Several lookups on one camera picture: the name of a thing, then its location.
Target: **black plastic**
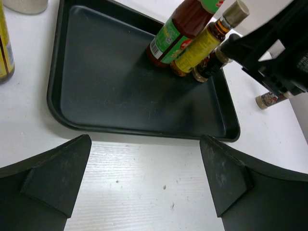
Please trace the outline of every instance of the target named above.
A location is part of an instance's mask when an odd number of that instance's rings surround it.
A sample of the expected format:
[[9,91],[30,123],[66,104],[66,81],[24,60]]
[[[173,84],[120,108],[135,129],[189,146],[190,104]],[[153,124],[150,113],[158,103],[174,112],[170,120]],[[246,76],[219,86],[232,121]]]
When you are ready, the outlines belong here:
[[[308,91],[308,1],[293,0],[260,28],[221,48],[229,58],[275,95]],[[271,60],[259,61],[277,41],[285,50]]]
[[202,137],[200,146],[225,231],[308,230],[307,174],[268,164],[210,136]]
[[79,136],[0,168],[1,231],[63,231],[72,216],[91,139]]
[[80,130],[236,141],[240,128],[223,72],[206,84],[158,69],[145,49],[162,23],[107,0],[62,0],[47,101]]

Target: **baking tray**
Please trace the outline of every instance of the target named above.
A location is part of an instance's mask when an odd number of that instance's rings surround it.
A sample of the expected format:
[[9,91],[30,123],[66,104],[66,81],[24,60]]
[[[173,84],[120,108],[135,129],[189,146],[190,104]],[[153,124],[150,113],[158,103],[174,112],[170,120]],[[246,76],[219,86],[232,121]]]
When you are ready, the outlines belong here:
[[199,84],[147,60],[162,25],[108,0],[61,0],[47,93],[54,118],[78,130],[236,141],[222,71]]

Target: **white wooden table surface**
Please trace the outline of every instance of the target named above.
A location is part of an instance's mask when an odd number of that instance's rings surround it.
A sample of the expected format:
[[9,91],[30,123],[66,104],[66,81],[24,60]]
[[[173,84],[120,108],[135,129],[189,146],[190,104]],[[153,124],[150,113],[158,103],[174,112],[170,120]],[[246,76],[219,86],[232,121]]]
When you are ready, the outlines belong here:
[[[58,124],[46,90],[59,0],[39,15],[5,9],[16,71],[0,86],[0,167],[58,146],[83,132]],[[120,0],[165,22],[181,0]],[[308,173],[308,146],[288,101],[266,111],[266,90],[233,62],[224,68],[241,125],[232,147]],[[90,133],[89,162],[65,231],[223,231],[216,217],[198,141]]]

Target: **red sauce bottle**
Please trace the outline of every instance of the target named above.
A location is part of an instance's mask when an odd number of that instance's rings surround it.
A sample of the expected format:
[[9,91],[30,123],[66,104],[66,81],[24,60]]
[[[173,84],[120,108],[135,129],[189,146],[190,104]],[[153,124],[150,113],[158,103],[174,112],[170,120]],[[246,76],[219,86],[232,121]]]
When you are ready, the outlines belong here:
[[149,60],[167,67],[204,29],[224,0],[185,0],[148,46]]

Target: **yellow bottle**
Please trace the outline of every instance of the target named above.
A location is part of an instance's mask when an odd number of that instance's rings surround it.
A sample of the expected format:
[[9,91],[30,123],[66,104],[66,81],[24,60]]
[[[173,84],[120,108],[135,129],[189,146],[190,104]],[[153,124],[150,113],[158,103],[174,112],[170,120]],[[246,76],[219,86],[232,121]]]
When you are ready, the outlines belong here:
[[0,0],[0,84],[12,77],[15,62],[11,48],[8,28],[6,26],[2,0]]

